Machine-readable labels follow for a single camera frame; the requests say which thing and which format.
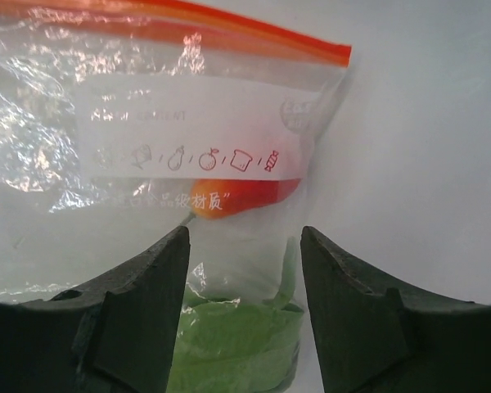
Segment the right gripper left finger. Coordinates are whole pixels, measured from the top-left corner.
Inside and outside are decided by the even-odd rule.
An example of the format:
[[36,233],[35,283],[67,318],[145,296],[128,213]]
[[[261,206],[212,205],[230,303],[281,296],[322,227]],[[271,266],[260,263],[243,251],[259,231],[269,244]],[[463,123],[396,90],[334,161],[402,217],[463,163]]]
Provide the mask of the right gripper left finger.
[[0,303],[0,392],[163,392],[190,256],[186,227],[50,300]]

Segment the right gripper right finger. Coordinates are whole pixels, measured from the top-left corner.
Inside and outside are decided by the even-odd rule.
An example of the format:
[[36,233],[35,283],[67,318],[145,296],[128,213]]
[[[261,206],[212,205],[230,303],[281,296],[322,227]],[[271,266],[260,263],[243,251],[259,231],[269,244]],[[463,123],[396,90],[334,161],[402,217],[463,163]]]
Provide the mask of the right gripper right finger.
[[301,255],[327,392],[491,392],[491,305],[442,296],[303,228]]

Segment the green fake leaf vegetable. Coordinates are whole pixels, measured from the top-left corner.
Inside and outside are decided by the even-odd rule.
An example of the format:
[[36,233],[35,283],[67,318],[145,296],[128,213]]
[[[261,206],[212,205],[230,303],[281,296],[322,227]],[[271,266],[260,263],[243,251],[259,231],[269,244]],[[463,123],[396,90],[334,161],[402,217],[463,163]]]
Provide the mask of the green fake leaf vegetable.
[[294,376],[304,310],[293,303],[298,242],[289,237],[272,299],[209,298],[186,287],[168,392],[275,392]]

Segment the red yellow fake pear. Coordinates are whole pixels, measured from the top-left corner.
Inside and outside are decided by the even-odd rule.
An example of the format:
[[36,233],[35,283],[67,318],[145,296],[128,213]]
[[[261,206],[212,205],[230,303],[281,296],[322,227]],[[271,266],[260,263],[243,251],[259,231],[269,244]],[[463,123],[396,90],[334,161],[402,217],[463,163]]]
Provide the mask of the red yellow fake pear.
[[247,210],[284,201],[302,182],[301,178],[272,180],[199,179],[189,193],[191,211],[180,223],[194,218],[223,219]]

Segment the clear zip top bag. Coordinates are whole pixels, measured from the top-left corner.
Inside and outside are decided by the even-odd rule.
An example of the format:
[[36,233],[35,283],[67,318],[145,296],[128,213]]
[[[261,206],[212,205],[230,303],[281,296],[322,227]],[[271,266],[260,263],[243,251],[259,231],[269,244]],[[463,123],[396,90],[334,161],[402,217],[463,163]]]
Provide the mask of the clear zip top bag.
[[50,300],[150,248],[199,179],[301,178],[284,201],[186,227],[186,287],[278,291],[352,48],[187,1],[0,1],[0,303]]

